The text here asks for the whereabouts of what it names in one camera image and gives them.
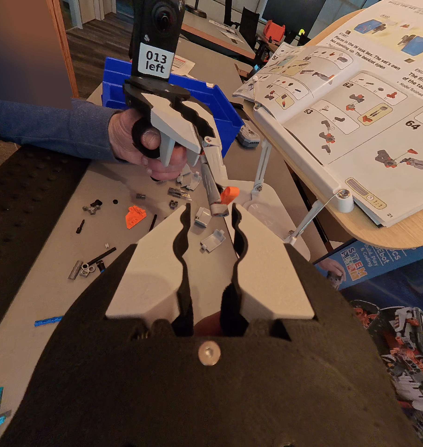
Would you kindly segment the blue storage bin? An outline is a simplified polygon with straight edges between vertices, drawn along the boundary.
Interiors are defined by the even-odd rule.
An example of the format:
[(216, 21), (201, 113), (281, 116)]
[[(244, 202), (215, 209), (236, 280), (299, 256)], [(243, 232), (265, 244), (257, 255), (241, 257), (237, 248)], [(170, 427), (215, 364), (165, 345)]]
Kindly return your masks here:
[[(112, 109), (127, 109), (123, 84), (131, 75), (131, 63), (112, 57), (106, 57), (102, 82), (102, 105)], [(209, 107), (222, 142), (222, 157), (235, 140), (243, 120), (236, 109), (225, 97), (219, 86), (207, 84), (186, 76), (171, 74), (169, 82), (186, 88), (191, 96)]]

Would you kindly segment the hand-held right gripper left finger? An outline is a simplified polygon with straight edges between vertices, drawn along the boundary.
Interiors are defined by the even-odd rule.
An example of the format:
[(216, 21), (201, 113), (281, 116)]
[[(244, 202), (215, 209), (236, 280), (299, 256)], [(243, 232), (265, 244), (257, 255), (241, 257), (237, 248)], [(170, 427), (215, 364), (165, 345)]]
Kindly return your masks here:
[(180, 315), (177, 292), (183, 266), (174, 242), (190, 227), (190, 204), (181, 205), (141, 238), (106, 310), (109, 319), (174, 321)]

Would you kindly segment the light grey hinged panel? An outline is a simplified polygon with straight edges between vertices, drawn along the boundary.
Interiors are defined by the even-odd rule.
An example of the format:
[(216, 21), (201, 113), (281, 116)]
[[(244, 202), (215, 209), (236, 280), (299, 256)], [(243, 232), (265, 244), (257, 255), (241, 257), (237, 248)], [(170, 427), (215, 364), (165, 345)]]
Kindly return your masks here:
[(214, 232), (200, 242), (201, 249), (211, 253), (225, 241), (224, 230), (214, 230)]

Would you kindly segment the grey curved ribbed panel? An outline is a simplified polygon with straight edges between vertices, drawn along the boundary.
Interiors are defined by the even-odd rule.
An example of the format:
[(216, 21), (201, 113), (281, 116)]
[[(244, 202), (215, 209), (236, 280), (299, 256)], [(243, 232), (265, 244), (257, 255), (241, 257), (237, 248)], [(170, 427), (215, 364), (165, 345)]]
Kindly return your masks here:
[(209, 166), (209, 169), (211, 171), (215, 183), (220, 187), (225, 188), (228, 186), (227, 171), (223, 163), (221, 153), (222, 145), (220, 139), (219, 138), (216, 139), (219, 141), (219, 146), (203, 148), (203, 151), (206, 158), (206, 163)]

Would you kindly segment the grey motor block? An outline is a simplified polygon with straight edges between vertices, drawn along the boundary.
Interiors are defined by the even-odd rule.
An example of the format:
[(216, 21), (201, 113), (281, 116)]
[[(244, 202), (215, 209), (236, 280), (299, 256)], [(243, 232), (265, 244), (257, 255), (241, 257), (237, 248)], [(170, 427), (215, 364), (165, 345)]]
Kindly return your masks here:
[(254, 149), (258, 146), (261, 139), (256, 132), (244, 124), (238, 132), (236, 140), (243, 148)]

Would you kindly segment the wooden support post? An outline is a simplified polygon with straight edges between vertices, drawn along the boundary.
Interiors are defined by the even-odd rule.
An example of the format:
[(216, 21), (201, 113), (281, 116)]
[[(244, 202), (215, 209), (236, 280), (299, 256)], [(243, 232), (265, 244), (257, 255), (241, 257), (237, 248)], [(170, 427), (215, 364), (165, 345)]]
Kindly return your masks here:
[(76, 78), (73, 69), (72, 58), (70, 54), (70, 49), (67, 40), (67, 34), (65, 30), (65, 24), (63, 20), (63, 14), (60, 6), (60, 1), (58, 0), (47, 0), (47, 7), (49, 9), (54, 29), (57, 33), (59, 45), (62, 51), (63, 60), (65, 64), (65, 68), (68, 74), (68, 79), (71, 86), (72, 97), (79, 98), (78, 86), (76, 83)]

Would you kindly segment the printed parts card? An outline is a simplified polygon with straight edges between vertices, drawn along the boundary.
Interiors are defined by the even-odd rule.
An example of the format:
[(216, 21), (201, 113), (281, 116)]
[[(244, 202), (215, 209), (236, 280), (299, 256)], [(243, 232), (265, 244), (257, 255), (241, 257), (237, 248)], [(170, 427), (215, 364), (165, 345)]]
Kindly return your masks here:
[(194, 76), (190, 75), (190, 72), (194, 66), (195, 66), (195, 62), (190, 61), (190, 60), (183, 58), (181, 56), (178, 56), (176, 54), (173, 59), (173, 64), (171, 67), (171, 74), (186, 76), (191, 79), (196, 79)]

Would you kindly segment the grey cylinder assembly orange connector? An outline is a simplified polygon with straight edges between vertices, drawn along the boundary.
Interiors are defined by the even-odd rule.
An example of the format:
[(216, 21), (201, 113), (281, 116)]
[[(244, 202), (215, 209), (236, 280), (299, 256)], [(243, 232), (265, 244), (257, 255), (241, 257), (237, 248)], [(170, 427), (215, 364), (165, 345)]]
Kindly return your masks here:
[(201, 170), (212, 217), (227, 217), (229, 215), (228, 205), (239, 196), (240, 188), (237, 186), (227, 186), (221, 192), (221, 187), (215, 182), (209, 165), (203, 163)]

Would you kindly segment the person's left hand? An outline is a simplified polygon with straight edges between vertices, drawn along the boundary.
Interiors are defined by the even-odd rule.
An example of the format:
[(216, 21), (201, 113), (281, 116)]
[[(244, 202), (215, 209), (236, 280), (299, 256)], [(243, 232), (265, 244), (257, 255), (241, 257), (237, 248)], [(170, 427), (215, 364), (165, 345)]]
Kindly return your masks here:
[(146, 157), (133, 145), (131, 135), (134, 123), (141, 118), (142, 114), (135, 109), (125, 110), (111, 117), (108, 136), (114, 156), (131, 164), (143, 166), (147, 174), (156, 180), (176, 179), (187, 164), (186, 148), (176, 144), (167, 167), (164, 167), (158, 159)]

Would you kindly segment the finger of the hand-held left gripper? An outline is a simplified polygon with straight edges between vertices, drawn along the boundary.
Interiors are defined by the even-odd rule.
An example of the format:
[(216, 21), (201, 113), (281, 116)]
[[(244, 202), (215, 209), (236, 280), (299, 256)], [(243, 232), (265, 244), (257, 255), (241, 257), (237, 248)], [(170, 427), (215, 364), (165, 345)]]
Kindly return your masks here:
[(151, 125), (160, 132), (160, 154), (171, 155), (177, 142), (187, 148), (190, 153), (200, 155), (202, 150), (192, 123), (173, 109), (167, 98), (153, 93), (143, 93), (142, 96), (150, 105)]
[(183, 120), (179, 125), (179, 135), (196, 146), (203, 146), (205, 137), (214, 138), (214, 142), (221, 144), (221, 138), (213, 115), (208, 109), (195, 101), (180, 101), (179, 112)]

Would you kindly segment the orange wedge panel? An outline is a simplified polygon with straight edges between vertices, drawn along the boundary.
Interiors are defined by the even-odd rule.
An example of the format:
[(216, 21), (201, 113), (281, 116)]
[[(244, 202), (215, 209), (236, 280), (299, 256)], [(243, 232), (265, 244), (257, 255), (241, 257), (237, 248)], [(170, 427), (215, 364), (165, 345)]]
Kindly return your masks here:
[(140, 208), (137, 205), (130, 206), (128, 210), (129, 211), (125, 216), (125, 224), (127, 229), (131, 229), (147, 217), (146, 210)]

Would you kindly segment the dark blue robot kit box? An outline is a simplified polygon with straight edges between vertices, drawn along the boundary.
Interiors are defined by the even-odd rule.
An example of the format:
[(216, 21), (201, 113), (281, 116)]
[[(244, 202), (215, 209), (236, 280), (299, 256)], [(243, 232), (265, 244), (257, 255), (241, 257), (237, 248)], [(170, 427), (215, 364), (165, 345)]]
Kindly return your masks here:
[(373, 338), (423, 443), (423, 246), (383, 249), (352, 239), (314, 265)]

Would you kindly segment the light grey panel piece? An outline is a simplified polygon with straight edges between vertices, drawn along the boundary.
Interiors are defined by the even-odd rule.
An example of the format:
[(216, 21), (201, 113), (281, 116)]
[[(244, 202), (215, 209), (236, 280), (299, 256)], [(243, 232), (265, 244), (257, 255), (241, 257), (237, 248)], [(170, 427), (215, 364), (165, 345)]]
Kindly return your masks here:
[(194, 191), (197, 188), (201, 180), (201, 173), (199, 171), (192, 172), (188, 164), (184, 166), (176, 179), (177, 183), (180, 184), (180, 187), (187, 188), (191, 191)]

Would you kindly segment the dark textured mat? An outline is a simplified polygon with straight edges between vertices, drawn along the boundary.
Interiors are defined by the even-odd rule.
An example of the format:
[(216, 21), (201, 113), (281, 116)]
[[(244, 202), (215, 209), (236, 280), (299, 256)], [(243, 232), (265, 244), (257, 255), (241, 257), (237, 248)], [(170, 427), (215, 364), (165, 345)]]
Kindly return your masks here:
[(89, 163), (24, 145), (0, 166), (0, 323)]

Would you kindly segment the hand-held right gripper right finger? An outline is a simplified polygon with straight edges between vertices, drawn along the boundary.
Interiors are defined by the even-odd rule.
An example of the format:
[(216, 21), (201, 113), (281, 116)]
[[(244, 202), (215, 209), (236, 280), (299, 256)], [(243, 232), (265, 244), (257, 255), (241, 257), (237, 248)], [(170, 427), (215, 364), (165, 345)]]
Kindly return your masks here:
[(232, 226), (239, 256), (232, 279), (239, 314), (247, 321), (312, 319), (315, 313), (287, 252), (289, 245), (240, 204), (232, 205)]

